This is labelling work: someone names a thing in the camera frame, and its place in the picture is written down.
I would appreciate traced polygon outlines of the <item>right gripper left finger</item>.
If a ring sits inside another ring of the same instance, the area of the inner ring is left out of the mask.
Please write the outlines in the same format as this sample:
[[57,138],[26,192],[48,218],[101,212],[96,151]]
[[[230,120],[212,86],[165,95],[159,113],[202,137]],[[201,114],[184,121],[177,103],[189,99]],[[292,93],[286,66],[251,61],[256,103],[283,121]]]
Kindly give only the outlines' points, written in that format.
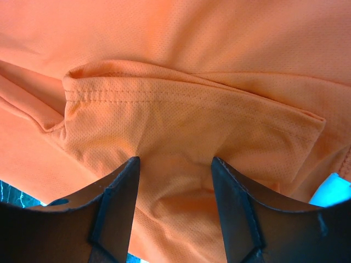
[[1,262],[126,262],[139,178],[132,157],[46,206],[1,203]]

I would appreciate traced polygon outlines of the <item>orange t shirt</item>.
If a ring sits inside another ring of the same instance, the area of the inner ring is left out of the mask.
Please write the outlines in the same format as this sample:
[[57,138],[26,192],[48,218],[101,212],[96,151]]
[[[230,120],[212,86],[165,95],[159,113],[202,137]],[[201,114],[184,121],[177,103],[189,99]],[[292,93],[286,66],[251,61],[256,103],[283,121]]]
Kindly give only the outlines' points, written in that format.
[[215,156],[349,180],[350,1],[1,1],[1,180],[49,203],[133,156],[149,262],[225,261]]

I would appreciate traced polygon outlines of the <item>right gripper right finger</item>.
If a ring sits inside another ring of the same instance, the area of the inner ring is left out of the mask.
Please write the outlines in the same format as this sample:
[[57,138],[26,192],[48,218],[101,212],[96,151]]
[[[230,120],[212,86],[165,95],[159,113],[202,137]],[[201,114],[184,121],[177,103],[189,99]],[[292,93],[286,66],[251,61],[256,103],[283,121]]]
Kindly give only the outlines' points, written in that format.
[[304,203],[218,157],[211,170],[227,262],[350,262],[350,201]]

